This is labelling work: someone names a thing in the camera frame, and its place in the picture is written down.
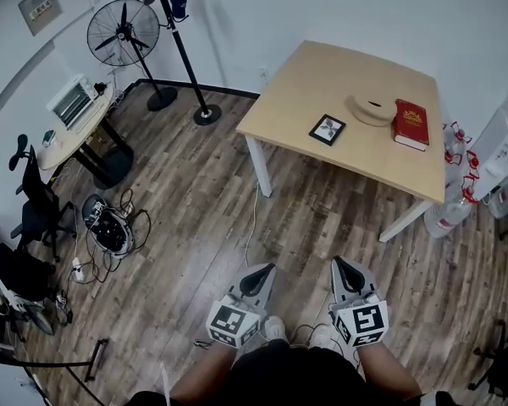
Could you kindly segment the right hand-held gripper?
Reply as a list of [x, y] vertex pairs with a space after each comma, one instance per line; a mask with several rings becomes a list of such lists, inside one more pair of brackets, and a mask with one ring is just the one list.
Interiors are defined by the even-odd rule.
[[[373, 273], [357, 262], [336, 256], [331, 274], [334, 302], [329, 314], [345, 344], [360, 348], [381, 342], [389, 330], [388, 306], [376, 293], [370, 293], [376, 289]], [[366, 295], [351, 299], [351, 293]]]

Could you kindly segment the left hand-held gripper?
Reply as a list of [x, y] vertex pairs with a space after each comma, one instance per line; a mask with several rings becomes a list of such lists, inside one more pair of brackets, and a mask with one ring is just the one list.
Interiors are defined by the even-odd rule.
[[232, 348], [243, 347], [262, 328], [275, 276], [273, 263], [249, 266], [236, 274], [229, 294], [213, 302], [206, 321], [208, 336]]

